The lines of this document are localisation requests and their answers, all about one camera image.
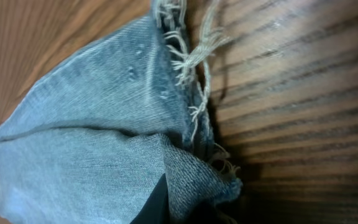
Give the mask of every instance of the light blue denim cloth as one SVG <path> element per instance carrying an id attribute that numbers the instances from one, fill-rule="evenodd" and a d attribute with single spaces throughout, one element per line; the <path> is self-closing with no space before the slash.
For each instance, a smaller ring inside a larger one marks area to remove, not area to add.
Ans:
<path id="1" fill-rule="evenodd" d="M 207 113 L 191 139 L 188 107 L 201 98 L 196 82 L 175 85 L 170 28 L 153 10 L 55 67 L 0 126 L 0 216 L 130 223 L 163 173 L 172 222 L 239 195 L 239 179 L 204 162 L 214 144 Z"/>

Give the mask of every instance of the wooden table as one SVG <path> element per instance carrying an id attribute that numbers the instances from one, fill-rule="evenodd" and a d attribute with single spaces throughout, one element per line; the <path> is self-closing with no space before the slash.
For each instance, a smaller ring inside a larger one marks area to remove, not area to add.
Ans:
<path id="1" fill-rule="evenodd" d="M 209 1 L 189 1 L 196 44 Z M 0 124 L 64 58 L 146 0 L 0 0 Z M 242 165 L 240 223 L 358 223 L 358 1 L 222 0 L 217 139 Z"/>

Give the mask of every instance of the wooden surface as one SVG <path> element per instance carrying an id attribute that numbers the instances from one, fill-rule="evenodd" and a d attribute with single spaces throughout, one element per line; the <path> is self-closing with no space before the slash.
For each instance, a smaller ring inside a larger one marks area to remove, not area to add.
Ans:
<path id="1" fill-rule="evenodd" d="M 208 1 L 189 1 L 196 43 Z M 147 0 L 0 0 L 0 124 L 75 50 Z M 240 223 L 358 223 L 358 1 L 223 0 L 217 136 L 242 165 Z"/>

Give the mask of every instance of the denim fabric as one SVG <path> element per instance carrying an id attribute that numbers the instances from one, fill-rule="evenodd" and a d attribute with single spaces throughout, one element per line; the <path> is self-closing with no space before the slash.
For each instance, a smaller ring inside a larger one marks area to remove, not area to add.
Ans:
<path id="1" fill-rule="evenodd" d="M 0 216 L 13 223 L 129 223 L 163 173 L 170 216 L 234 200 L 241 182 L 207 163 L 208 114 L 195 83 L 176 86 L 152 13 L 41 78 L 0 126 Z"/>

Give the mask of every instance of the cloth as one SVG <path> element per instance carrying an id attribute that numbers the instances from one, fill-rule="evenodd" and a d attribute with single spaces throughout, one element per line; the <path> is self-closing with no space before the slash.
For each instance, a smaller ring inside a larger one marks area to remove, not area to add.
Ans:
<path id="1" fill-rule="evenodd" d="M 180 42 L 166 39 L 172 29 L 186 39 L 185 9 L 168 3 L 153 2 L 147 15 L 64 60 L 0 126 L 0 216 L 130 223 L 164 173 L 173 223 L 201 202 L 239 195 L 239 179 L 205 162 L 214 146 L 208 114 L 189 111 L 203 102 L 199 83 L 177 85 L 168 45 Z"/>

